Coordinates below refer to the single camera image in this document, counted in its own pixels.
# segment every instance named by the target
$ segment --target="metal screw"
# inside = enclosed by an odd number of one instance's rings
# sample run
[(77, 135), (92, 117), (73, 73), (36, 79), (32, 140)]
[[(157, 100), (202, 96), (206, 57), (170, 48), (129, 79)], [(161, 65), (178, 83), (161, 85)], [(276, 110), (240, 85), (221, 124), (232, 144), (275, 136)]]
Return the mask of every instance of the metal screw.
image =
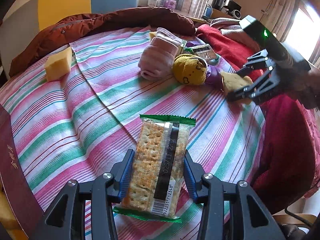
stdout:
[(212, 178), (213, 178), (213, 175), (212, 175), (211, 173), (205, 173), (205, 174), (203, 174), (203, 177), (204, 177), (205, 179), (212, 179)]
[(104, 179), (110, 179), (112, 177), (112, 174), (110, 172), (106, 172), (106, 173), (103, 173), (102, 177)]
[(75, 179), (71, 179), (67, 182), (67, 185), (70, 187), (73, 187), (75, 184), (77, 184), (77, 181)]
[(248, 183), (245, 180), (239, 181), (239, 186), (240, 187), (246, 187), (247, 185), (248, 185)]

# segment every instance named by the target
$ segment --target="plush toy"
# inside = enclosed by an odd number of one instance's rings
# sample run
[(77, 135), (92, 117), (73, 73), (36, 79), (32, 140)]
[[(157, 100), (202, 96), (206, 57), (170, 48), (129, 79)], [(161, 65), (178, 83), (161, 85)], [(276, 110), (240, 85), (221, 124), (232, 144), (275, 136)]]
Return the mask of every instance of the plush toy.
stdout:
[(204, 59), (191, 54), (181, 54), (174, 59), (172, 72), (182, 84), (202, 85), (205, 82), (207, 68)]
[[(208, 65), (201, 57), (191, 54), (177, 56), (172, 65), (172, 72), (177, 81), (182, 84), (211, 84), (214, 88), (223, 90), (225, 95), (252, 84), (248, 76), (242, 78), (236, 73), (220, 72), (215, 66)], [(238, 102), (248, 105), (251, 100), (244, 98)]]

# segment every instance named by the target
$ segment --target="electronic device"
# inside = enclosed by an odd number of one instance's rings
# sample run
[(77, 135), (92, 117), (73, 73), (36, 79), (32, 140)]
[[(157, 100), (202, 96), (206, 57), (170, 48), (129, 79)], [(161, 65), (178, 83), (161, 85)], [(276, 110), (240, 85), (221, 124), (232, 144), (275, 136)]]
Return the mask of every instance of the electronic device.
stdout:
[(234, 9), (234, 10), (232, 11), (232, 16), (234, 17), (234, 19), (239, 20), (239, 19), (241, 18), (241, 13), (240, 13), (240, 11)]

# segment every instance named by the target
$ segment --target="pink and green stripes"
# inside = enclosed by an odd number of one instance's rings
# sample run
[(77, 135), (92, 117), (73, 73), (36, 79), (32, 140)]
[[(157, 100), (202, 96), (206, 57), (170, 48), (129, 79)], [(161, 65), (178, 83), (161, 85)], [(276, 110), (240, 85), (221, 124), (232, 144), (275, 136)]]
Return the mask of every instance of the pink and green stripes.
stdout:
[[(157, 82), (143, 79), (137, 65), (149, 31), (128, 28), (82, 38), (70, 44), (72, 69), (60, 81), (45, 81), (45, 57), (0, 90), (12, 117), (20, 164), (44, 210), (66, 181), (95, 179), (135, 148), (139, 114), (196, 118), (188, 150), (205, 171), (222, 180), (250, 179), (257, 170), (264, 138), (260, 108), (229, 105), (209, 85), (183, 86), (170, 75)], [(217, 67), (233, 71), (223, 58)], [(184, 185), (177, 208), (182, 224), (116, 215), (119, 239), (193, 239), (201, 210)], [(88, 202), (87, 239), (90, 215)]]

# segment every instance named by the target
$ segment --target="box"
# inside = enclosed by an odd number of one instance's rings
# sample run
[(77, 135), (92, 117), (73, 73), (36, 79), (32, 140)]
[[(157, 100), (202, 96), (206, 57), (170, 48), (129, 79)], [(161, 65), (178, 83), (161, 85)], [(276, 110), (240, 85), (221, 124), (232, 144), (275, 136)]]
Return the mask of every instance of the box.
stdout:
[(156, 7), (157, 0), (148, 0), (148, 6), (149, 7)]
[(163, 7), (169, 8), (171, 10), (174, 10), (176, 7), (176, 1), (175, 0), (164, 0)]

